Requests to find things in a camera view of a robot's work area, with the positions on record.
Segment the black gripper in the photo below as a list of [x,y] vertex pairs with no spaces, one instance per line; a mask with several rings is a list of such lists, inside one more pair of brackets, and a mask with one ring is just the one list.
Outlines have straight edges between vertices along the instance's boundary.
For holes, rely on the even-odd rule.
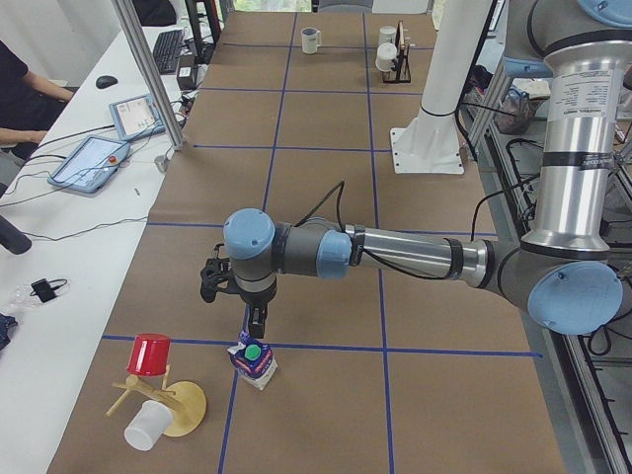
[[239,288],[241,299],[248,304],[248,333],[252,338],[263,338],[266,332],[268,303],[277,294],[277,283],[273,282],[265,289],[251,291]]

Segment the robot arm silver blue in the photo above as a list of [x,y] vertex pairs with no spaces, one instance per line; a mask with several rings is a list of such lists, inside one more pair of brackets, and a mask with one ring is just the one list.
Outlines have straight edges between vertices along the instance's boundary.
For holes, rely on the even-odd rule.
[[230,288],[265,332],[277,276],[344,277],[390,268],[421,279],[461,279],[494,292],[541,326],[581,335],[609,322],[623,285],[607,264],[599,225],[623,75],[631,61],[627,1],[515,1],[506,63],[517,76],[552,77],[535,219],[517,245],[407,235],[310,218],[275,223],[246,208],[225,222]]

